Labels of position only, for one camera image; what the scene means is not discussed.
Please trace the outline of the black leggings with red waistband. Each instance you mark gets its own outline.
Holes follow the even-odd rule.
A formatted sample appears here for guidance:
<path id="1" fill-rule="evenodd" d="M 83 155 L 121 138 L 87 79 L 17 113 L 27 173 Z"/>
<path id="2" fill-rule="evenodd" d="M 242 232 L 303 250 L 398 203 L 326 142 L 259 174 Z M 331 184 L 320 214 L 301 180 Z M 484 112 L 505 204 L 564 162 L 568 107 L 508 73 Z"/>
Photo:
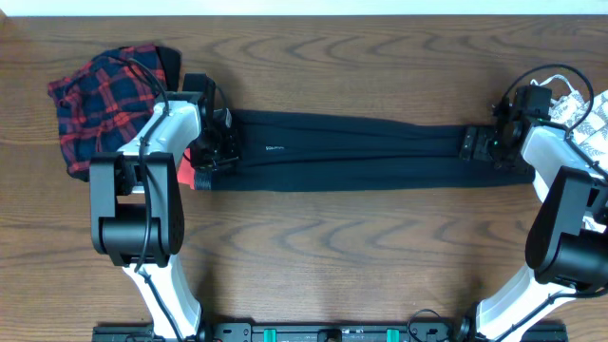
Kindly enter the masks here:
<path id="1" fill-rule="evenodd" d="M 535 178 L 531 169 L 461 159 L 461 125 L 245 109 L 232 117 L 240 160 L 226 170 L 197 170 L 186 150 L 179 183 L 205 191 L 335 192 L 509 186 Z"/>

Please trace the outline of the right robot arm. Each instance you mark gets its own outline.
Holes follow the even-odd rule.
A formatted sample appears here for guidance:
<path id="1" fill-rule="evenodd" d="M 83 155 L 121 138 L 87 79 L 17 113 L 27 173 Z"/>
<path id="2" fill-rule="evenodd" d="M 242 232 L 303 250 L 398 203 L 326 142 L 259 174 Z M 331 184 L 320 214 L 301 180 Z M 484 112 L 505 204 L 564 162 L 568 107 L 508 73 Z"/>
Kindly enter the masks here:
<path id="1" fill-rule="evenodd" d="M 562 323 L 544 318 L 559 306 L 607 293 L 607 236 L 584 228 L 607 221 L 607 174 L 549 116 L 552 92 L 524 85 L 504 95 L 491 128 L 471 126 L 460 157 L 500 170 L 534 171 L 541 208 L 525 243 L 525 263 L 493 296 L 456 325 L 454 341 L 566 342 Z"/>

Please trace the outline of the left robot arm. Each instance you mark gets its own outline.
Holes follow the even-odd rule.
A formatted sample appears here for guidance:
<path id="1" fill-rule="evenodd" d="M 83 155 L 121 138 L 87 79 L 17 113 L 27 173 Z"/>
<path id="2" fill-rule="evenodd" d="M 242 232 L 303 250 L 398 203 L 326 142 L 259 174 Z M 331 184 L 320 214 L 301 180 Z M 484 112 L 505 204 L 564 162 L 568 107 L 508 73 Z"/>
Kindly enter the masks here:
<path id="1" fill-rule="evenodd" d="M 96 327 L 93 340 L 212 340 L 179 258 L 184 214 L 178 171 L 186 162 L 213 175 L 240 160 L 232 115 L 215 107 L 221 93 L 206 74 L 185 75 L 180 91 L 161 92 L 132 141 L 92 158 L 92 244 L 133 280 L 152 315 L 147 326 Z"/>

